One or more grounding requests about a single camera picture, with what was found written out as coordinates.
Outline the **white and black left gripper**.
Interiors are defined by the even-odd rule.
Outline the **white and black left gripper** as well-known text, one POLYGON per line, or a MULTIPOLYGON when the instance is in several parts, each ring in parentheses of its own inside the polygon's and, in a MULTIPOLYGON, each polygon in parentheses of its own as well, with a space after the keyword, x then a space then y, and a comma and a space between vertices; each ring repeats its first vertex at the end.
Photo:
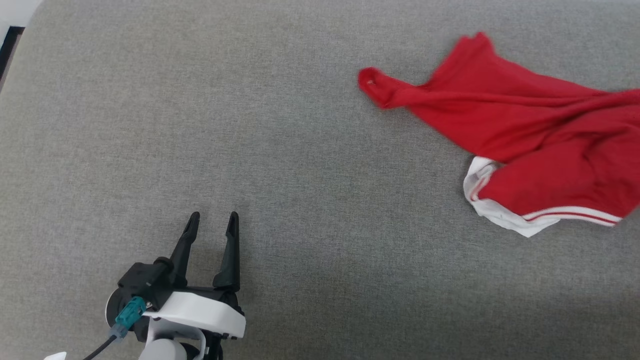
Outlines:
POLYGON ((154 301, 144 313, 149 319, 146 346, 161 338, 199 340, 204 346, 208 334, 225 340, 245 336, 247 319, 236 294, 241 287, 240 219, 237 212, 231 212, 227 223, 222 264, 213 280, 215 289, 185 289, 188 285, 186 271, 200 219, 198 211, 190 215, 170 257, 173 264, 171 283, 174 289, 183 290, 172 291, 160 301, 154 301))

